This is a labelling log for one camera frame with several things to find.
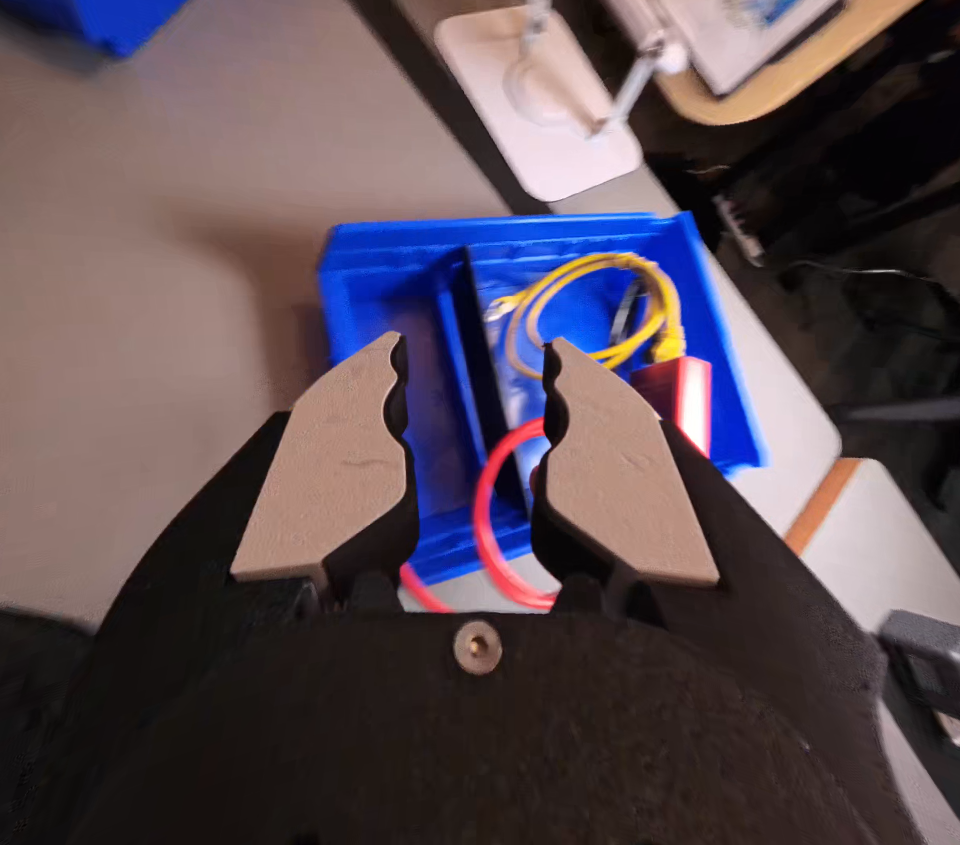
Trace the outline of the red metal ethernet switch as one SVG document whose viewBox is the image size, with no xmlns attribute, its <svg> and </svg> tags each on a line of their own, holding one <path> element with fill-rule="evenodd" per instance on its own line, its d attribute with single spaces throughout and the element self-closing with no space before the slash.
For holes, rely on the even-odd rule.
<svg viewBox="0 0 960 845">
<path fill-rule="evenodd" d="M 684 355 L 648 364 L 630 375 L 631 387 L 704 456 L 711 456 L 713 371 L 708 361 Z"/>
</svg>

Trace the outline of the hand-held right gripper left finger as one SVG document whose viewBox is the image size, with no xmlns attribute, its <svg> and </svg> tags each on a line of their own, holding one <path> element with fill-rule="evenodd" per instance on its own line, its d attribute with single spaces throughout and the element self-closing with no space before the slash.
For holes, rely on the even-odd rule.
<svg viewBox="0 0 960 845">
<path fill-rule="evenodd" d="M 358 578 L 393 589 L 419 541 L 405 337 L 386 331 L 290 409 L 230 565 L 241 583 L 307 579 L 346 600 Z"/>
</svg>

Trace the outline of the white power strip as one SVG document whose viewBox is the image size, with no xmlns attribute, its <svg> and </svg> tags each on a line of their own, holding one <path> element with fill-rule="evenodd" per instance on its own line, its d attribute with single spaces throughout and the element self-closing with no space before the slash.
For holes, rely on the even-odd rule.
<svg viewBox="0 0 960 845">
<path fill-rule="evenodd" d="M 751 266 L 763 268 L 766 250 L 738 203 L 725 194 L 713 195 L 712 203 L 725 233 L 731 237 L 742 257 Z"/>
</svg>

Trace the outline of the black bin divider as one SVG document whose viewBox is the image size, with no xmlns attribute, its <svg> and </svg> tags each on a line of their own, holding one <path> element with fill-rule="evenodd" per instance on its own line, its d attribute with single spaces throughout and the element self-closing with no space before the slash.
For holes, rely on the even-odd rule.
<svg viewBox="0 0 960 845">
<path fill-rule="evenodd" d="M 466 246 L 453 253 L 450 295 L 458 335 L 451 344 L 459 349 L 453 358 L 476 465 L 481 470 L 509 426 L 483 321 L 472 257 Z"/>
</svg>

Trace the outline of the white stand base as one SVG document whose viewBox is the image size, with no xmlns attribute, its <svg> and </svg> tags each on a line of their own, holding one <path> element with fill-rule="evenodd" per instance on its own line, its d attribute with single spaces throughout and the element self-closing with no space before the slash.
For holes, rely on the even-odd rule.
<svg viewBox="0 0 960 845">
<path fill-rule="evenodd" d="M 438 23 L 441 57 L 523 191 L 555 203 L 638 170 L 642 148 L 624 122 L 603 126 L 614 100 L 552 12 L 522 52 L 525 10 L 509 7 Z"/>
</svg>

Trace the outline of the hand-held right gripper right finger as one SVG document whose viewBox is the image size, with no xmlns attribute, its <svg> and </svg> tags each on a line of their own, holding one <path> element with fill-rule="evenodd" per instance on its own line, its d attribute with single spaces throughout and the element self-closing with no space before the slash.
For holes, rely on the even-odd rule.
<svg viewBox="0 0 960 845">
<path fill-rule="evenodd" d="M 713 462 L 629 383 L 566 338 L 544 350 L 545 455 L 532 548 L 560 587 L 584 578 L 614 600 L 641 586 L 714 590 L 721 572 L 690 485 Z"/>
</svg>

